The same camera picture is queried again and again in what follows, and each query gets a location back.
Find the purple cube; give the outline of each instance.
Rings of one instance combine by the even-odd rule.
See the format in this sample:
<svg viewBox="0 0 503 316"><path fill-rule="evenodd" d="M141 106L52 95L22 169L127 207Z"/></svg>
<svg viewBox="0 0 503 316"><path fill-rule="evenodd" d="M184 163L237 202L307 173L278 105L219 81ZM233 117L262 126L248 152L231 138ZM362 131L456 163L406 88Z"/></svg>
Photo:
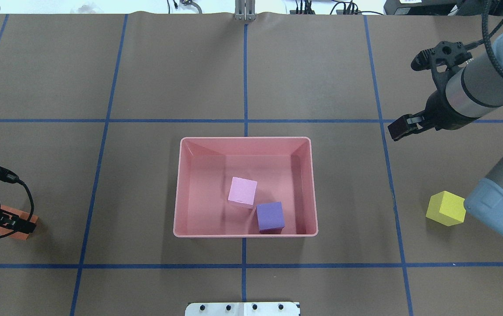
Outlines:
<svg viewBox="0 0 503 316"><path fill-rule="evenodd" d="M252 209L256 189L257 181L237 178L234 176L232 178L232 185L230 186L228 202L241 208Z"/></svg>
<svg viewBox="0 0 503 316"><path fill-rule="evenodd" d="M283 205L281 202L273 202L257 205L257 220L259 232L266 233L271 230L281 230L285 227Z"/></svg>

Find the yellow cube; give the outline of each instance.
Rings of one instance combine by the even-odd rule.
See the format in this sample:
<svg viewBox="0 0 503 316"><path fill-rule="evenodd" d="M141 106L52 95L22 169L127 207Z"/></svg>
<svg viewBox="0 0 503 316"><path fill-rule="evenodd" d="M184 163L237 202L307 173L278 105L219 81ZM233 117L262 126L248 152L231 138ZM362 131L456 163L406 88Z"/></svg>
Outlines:
<svg viewBox="0 0 503 316"><path fill-rule="evenodd" d="M425 215L445 226L463 223L465 216L464 198L446 191L431 196Z"/></svg>

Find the pink plastic bin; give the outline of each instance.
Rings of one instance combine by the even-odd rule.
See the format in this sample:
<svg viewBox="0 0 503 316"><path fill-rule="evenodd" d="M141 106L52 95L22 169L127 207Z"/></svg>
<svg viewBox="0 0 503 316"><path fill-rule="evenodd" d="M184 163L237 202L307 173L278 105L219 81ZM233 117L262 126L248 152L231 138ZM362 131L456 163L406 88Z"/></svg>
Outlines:
<svg viewBox="0 0 503 316"><path fill-rule="evenodd" d="M242 210L229 204L233 176L257 181L255 205L282 202L286 226L280 233L259 234L255 210ZM318 234L310 139L183 138L173 234L191 238Z"/></svg>

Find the cube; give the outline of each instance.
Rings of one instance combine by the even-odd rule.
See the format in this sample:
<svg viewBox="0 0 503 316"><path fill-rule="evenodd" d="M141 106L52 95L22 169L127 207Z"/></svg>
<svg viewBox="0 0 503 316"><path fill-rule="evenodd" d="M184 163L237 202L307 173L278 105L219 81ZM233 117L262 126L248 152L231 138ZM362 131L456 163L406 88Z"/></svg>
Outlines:
<svg viewBox="0 0 503 316"><path fill-rule="evenodd" d="M447 191L431 196L425 215L425 217L445 226L463 223L465 216L464 198Z"/></svg>
<svg viewBox="0 0 503 316"><path fill-rule="evenodd" d="M232 185L230 186L228 202L241 208L251 209L255 200L255 190L257 190L257 181L234 176L232 178Z"/></svg>
<svg viewBox="0 0 503 316"><path fill-rule="evenodd" d="M285 216L283 215L283 205L281 202L259 204L257 206L257 220L259 222L259 232L271 232L281 230L285 227Z"/></svg>

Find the white bracket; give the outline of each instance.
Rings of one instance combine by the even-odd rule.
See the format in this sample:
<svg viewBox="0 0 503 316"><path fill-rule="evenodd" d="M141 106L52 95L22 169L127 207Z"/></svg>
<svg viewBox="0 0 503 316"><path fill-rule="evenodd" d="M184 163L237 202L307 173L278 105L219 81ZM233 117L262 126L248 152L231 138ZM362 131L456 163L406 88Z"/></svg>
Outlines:
<svg viewBox="0 0 503 316"><path fill-rule="evenodd" d="M255 20L255 0L235 0L234 17L239 21Z"/></svg>
<svg viewBox="0 0 503 316"><path fill-rule="evenodd" d="M191 303L185 316L300 316L299 302Z"/></svg>

